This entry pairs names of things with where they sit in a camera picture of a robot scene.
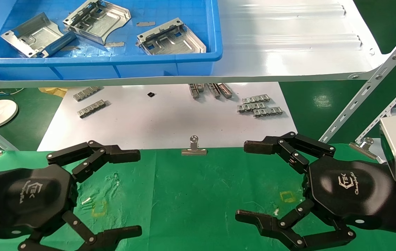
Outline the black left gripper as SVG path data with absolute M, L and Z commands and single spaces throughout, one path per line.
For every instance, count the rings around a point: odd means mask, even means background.
M 139 225 L 93 234 L 73 213 L 77 183 L 107 163 L 139 161 L 139 150 L 88 141 L 49 153 L 46 158 L 51 165 L 45 168 L 0 172 L 0 239 L 30 235 L 19 244 L 19 251 L 59 251 L 40 241 L 67 223 L 84 240 L 77 251 L 114 251 L 121 240 L 142 235 Z M 80 160 L 72 175 L 61 167 Z

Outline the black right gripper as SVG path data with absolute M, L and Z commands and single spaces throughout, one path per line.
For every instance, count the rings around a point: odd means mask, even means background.
M 314 156 L 309 163 L 299 152 Z M 317 251 L 345 246 L 356 238 L 347 225 L 367 230 L 394 230 L 394 179 L 389 169 L 367 161 L 332 158 L 335 147 L 289 132 L 245 141 L 244 152 L 277 154 L 297 173 L 305 174 L 308 198 L 281 219 L 265 213 L 236 211 L 236 221 L 252 224 L 264 237 L 277 239 L 291 251 Z M 333 231 L 300 236 L 292 228 L 313 213 Z

